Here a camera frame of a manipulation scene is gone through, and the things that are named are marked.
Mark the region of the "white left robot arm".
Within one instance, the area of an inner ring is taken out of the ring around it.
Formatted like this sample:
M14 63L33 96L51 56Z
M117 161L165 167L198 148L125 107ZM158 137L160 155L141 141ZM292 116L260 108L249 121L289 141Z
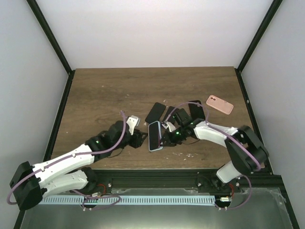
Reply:
M88 168L104 158L111 158L112 152L126 146L139 148L147 133L137 129L137 121L117 121L107 131L102 131L85 141L76 149L55 159L31 165L21 163L11 182L7 203L17 205L20 210L28 210L38 205L44 198L70 190L91 193L97 188L97 177Z

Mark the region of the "pink phone case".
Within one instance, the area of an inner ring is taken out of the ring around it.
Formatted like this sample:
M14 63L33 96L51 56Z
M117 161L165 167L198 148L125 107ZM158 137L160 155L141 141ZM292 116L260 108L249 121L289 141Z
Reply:
M219 97L216 97L214 95L210 95L207 98L206 104L208 106L212 107L213 109L215 109L223 114L226 114L226 115L229 115L234 108L234 106L231 103L229 103Z

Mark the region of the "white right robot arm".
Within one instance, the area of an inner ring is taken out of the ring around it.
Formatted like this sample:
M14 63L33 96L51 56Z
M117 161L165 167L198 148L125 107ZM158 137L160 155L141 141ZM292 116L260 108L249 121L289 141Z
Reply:
M203 118L193 119L184 109L173 109L162 125L165 128L163 146L181 145L192 137L227 149L230 161L220 167L210 180L217 192L225 191L233 179L261 170L261 165L269 157L262 141L246 125L240 128L214 125Z

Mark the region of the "blue phone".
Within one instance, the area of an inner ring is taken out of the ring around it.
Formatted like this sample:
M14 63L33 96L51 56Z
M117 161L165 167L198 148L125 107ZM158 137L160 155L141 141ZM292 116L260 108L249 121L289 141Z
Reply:
M172 112L172 110L174 109L175 107L173 107L173 106L169 106L168 107L168 109L167 109L167 111L166 111L166 113L165 113L165 115L164 115L164 117L163 117L163 120L162 120L162 122L164 122L166 119L167 119L167 117L169 116L169 114ZM175 119L174 119L174 117L170 117L169 119L168 119L168 122L172 122L173 124L175 123Z

